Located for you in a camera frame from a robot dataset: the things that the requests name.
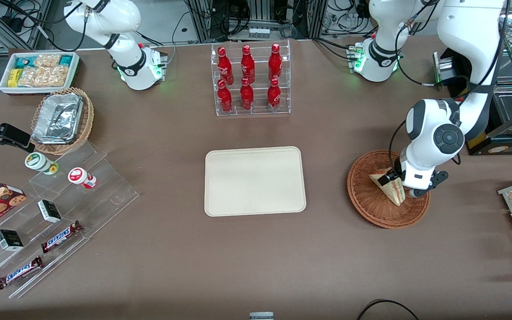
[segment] round wicker basket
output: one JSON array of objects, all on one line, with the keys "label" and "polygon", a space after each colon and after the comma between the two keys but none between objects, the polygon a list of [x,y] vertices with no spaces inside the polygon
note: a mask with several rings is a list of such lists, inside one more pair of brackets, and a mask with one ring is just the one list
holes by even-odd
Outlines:
[{"label": "round wicker basket", "polygon": [[[397,156],[398,152],[392,153],[393,160]],[[347,191],[357,211],[368,221],[388,229],[410,227],[428,210],[430,194],[413,198],[405,190],[406,200],[396,206],[368,176],[375,170],[389,167],[387,150],[363,154],[349,170]]]},{"label": "round wicker basket", "polygon": [[[39,150],[40,152],[62,156],[67,151],[84,144],[84,142],[88,139],[88,136],[90,135],[90,131],[92,131],[92,121],[94,121],[94,107],[92,105],[92,101],[90,101],[90,99],[84,91],[77,88],[68,88],[53,92],[51,93],[51,95],[66,95],[68,93],[75,93],[84,98],[83,113],[80,116],[78,137],[72,144],[39,144],[38,142],[35,142],[33,141],[33,139],[31,139],[31,142],[35,145],[35,148],[37,148],[37,150]],[[31,121],[31,130],[35,129],[35,124],[37,123],[37,119],[39,118],[39,112],[41,110],[43,102],[44,99],[39,104],[39,107],[35,112],[35,116]]]}]

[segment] brown table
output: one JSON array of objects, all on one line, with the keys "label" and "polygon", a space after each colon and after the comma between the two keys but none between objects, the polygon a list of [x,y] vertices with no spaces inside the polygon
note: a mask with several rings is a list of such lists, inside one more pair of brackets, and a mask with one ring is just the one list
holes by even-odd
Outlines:
[{"label": "brown table", "polygon": [[[76,85],[96,108],[90,140],[141,195],[23,298],[0,292],[0,319],[241,320],[270,310],[278,320],[348,320],[376,298],[421,319],[512,316],[512,221],[496,194],[512,185],[512,156],[448,162],[424,219],[372,225],[347,195],[350,165],[388,148],[413,103],[445,93],[400,72],[370,83],[311,41],[291,45],[291,115],[248,119],[215,116],[209,45],[179,47],[167,81],[143,92],[120,81],[106,51],[79,52]],[[435,36],[411,37],[404,68],[431,81],[431,53],[443,49]],[[0,122],[30,130],[40,99],[1,95]],[[400,133],[395,150],[407,142]],[[207,216],[207,152],[272,146],[300,148],[305,211]],[[0,182],[27,183],[25,155],[0,147]],[[409,318],[378,305],[364,319],[382,316]]]}]

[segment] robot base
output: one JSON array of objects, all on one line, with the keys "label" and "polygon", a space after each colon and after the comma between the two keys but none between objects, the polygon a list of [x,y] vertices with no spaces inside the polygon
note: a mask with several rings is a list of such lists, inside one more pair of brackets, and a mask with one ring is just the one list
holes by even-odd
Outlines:
[{"label": "robot base", "polygon": [[134,90],[145,90],[159,81],[165,81],[167,72],[167,55],[151,48],[142,48],[146,53],[146,63],[134,76],[124,75],[118,68],[122,80]]},{"label": "robot base", "polygon": [[352,49],[347,50],[347,57],[356,59],[356,61],[349,61],[349,71],[362,75],[368,81],[382,82],[390,78],[398,65],[396,61],[393,63],[391,60],[388,60],[389,64],[386,67],[378,65],[368,50],[371,42],[372,39],[366,39],[363,42],[357,42]]}]

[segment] red bottle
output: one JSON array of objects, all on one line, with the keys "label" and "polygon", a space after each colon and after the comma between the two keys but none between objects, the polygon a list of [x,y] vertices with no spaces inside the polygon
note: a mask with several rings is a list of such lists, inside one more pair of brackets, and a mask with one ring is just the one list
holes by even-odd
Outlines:
[{"label": "red bottle", "polygon": [[226,49],[220,47],[217,52],[219,53],[219,73],[221,78],[224,79],[228,85],[232,85],[234,83],[232,63],[230,63],[230,59],[226,56]]},{"label": "red bottle", "polygon": [[232,95],[230,95],[229,89],[226,87],[226,82],[223,79],[219,79],[217,82],[219,86],[219,90],[217,91],[217,95],[219,96],[220,105],[222,108],[222,112],[230,113],[232,112]]},{"label": "red bottle", "polygon": [[280,56],[280,45],[277,43],[272,44],[272,54],[268,60],[268,79],[272,81],[274,77],[280,79],[282,75],[282,56]]},{"label": "red bottle", "polygon": [[278,78],[270,81],[270,87],[268,88],[268,110],[272,112],[278,111],[280,108],[280,95],[282,90],[278,87]]},{"label": "red bottle", "polygon": [[242,46],[242,61],[240,62],[240,66],[242,66],[242,76],[248,77],[248,81],[250,84],[256,81],[256,70],[254,67],[254,57],[250,53],[250,45]]},{"label": "red bottle", "polygon": [[242,87],[240,88],[240,97],[242,97],[242,107],[246,111],[251,111],[254,107],[254,90],[250,86],[248,77],[242,77]]}]

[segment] clear acrylic shelf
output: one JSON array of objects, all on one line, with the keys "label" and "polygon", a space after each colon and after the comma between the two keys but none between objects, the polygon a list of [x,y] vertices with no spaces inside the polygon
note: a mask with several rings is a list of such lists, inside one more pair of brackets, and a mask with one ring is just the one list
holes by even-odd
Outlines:
[{"label": "clear acrylic shelf", "polygon": [[[280,107],[278,111],[271,112],[268,110],[268,88],[270,87],[270,80],[268,79],[268,59],[272,52],[272,44],[278,43],[280,45],[280,55],[282,56],[282,75],[279,80],[279,88],[282,90],[280,95]],[[242,45],[245,43],[219,43],[213,44],[211,48],[211,69],[213,77],[213,91],[215,92],[215,110],[217,116],[249,116],[249,115],[278,115],[291,112],[291,69],[290,69],[290,42],[289,41],[276,41],[276,42],[250,42],[250,51],[254,57],[254,65],[256,67],[256,81],[252,84],[254,89],[254,108],[252,111],[246,111],[242,107],[242,100],[240,99],[240,88],[242,84],[242,69],[240,61],[242,60]],[[217,91],[217,81],[220,79],[219,74],[219,55],[216,51],[219,47],[226,49],[226,55],[232,63],[232,74],[234,76],[234,83],[228,86],[232,94],[232,112],[224,113],[219,103],[219,96]]]},{"label": "clear acrylic shelf", "polygon": [[[108,221],[138,197],[132,186],[120,176],[105,158],[106,154],[90,142],[61,156],[59,172],[52,176],[42,173],[32,178],[22,189],[27,191],[28,201],[22,207],[0,219],[0,229],[15,230],[24,248],[17,252],[3,251],[0,247],[0,277],[30,263],[41,256],[44,268],[15,280],[4,290],[9,298],[21,297],[49,274],[79,247],[82,247]],[[97,185],[92,189],[71,184],[68,172],[75,167],[88,170],[96,176]],[[63,217],[59,223],[43,220],[37,202],[50,200]],[[78,220],[83,230],[43,254],[41,244]]]}]

